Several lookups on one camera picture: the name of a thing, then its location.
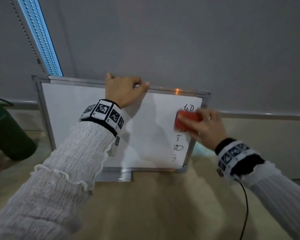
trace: silver metal frame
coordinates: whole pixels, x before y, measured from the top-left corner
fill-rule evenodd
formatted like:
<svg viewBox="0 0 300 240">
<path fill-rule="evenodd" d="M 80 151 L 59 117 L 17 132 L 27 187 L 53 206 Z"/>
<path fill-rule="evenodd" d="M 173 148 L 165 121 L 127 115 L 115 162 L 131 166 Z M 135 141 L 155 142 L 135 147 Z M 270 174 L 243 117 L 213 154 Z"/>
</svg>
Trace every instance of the silver metal frame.
<svg viewBox="0 0 300 240">
<path fill-rule="evenodd" d="M 44 129 L 48 135 L 50 146 L 52 150 L 56 149 L 56 143 L 54 141 L 52 127 L 50 124 L 50 119 L 48 115 L 47 105 L 45 103 L 44 93 L 42 90 L 42 83 L 50 84 L 63 84 L 63 85 L 72 85 L 72 86 L 82 86 L 82 87 L 96 87 L 96 88 L 105 88 L 105 82 L 99 80 L 89 80 L 89 79 L 80 79 L 80 78 L 68 78 L 68 77 L 59 77 L 59 76 L 32 76 L 32 79 L 35 82 L 37 94 L 38 94 L 38 104 L 40 109 L 41 118 L 44 124 Z M 201 107 L 207 107 L 211 98 L 209 92 L 201 90 L 184 90 L 177 88 L 163 88 L 151 86 L 148 90 L 150 93 L 161 93 L 161 94 L 171 94 L 171 95 L 181 95 L 181 96 L 190 96 L 190 97 L 199 97 L 202 98 Z M 164 172 L 180 172 L 184 173 L 187 171 L 189 158 L 192 154 L 196 141 L 191 139 L 189 142 L 189 147 L 184 159 L 182 168 L 172 169 L 172 168 L 121 168 L 121 167 L 104 167 L 103 170 L 106 171 L 164 171 Z"/>
</svg>

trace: person's right hand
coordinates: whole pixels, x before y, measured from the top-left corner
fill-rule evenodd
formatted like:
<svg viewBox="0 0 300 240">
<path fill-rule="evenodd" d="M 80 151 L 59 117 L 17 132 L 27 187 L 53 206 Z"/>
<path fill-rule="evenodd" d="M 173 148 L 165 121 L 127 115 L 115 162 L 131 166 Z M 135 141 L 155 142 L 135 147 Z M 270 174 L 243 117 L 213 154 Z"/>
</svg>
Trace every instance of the person's right hand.
<svg viewBox="0 0 300 240">
<path fill-rule="evenodd" d="M 181 115 L 178 116 L 178 119 L 195 130 L 195 133 L 189 132 L 191 138 L 214 151 L 221 141 L 228 138 L 220 113 L 216 110 L 202 108 L 197 109 L 196 113 L 201 116 L 201 122 L 189 120 Z"/>
</svg>

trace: wire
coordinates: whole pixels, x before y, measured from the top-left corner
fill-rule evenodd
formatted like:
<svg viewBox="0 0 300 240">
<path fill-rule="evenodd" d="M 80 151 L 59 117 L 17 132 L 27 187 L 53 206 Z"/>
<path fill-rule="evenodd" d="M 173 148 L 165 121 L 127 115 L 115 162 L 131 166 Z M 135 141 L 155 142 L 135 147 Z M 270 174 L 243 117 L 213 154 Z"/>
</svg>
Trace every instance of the wire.
<svg viewBox="0 0 300 240">
<path fill-rule="evenodd" d="M 242 187 L 242 189 L 243 189 L 243 191 L 244 191 L 244 196 L 245 196 L 245 198 L 246 198 L 246 205 L 247 205 L 246 218 L 245 218 L 245 220 L 244 220 L 243 228 L 242 228 L 242 231 L 241 231 L 241 236 L 240 236 L 240 239 L 239 239 L 239 240 L 242 240 L 242 237 L 243 237 L 243 235 L 244 235 L 244 230 L 246 229 L 246 225 L 247 225 L 248 214 L 249 214 L 249 205 L 248 205 L 248 197 L 247 197 L 247 193 L 246 193 L 246 190 L 244 189 L 244 186 L 242 185 L 242 183 L 239 182 L 239 180 L 235 179 L 235 181 L 237 181 L 237 182 L 241 185 L 241 187 Z"/>
</svg>

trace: green bottle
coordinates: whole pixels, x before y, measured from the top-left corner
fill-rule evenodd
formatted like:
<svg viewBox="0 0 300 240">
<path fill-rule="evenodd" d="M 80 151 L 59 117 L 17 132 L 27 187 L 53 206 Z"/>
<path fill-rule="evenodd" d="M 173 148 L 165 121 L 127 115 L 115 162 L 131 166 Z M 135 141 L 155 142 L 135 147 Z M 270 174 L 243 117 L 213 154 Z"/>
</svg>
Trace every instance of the green bottle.
<svg viewBox="0 0 300 240">
<path fill-rule="evenodd" d="M 37 149 L 34 141 L 27 136 L 9 112 L 0 105 L 0 150 L 14 161 L 30 157 Z"/>
</svg>

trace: knit sweater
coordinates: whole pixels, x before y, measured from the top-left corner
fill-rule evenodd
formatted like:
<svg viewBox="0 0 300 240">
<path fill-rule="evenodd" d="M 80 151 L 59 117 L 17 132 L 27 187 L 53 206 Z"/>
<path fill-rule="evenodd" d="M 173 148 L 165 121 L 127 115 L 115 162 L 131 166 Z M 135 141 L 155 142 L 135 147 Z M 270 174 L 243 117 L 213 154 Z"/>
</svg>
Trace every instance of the knit sweater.
<svg viewBox="0 0 300 240">
<path fill-rule="evenodd" d="M 0 211 L 0 239 L 68 239 L 80 229 L 78 211 L 91 196 L 114 135 L 82 121 Z M 241 178 L 293 239 L 300 239 L 300 186 L 274 164 Z"/>
</svg>

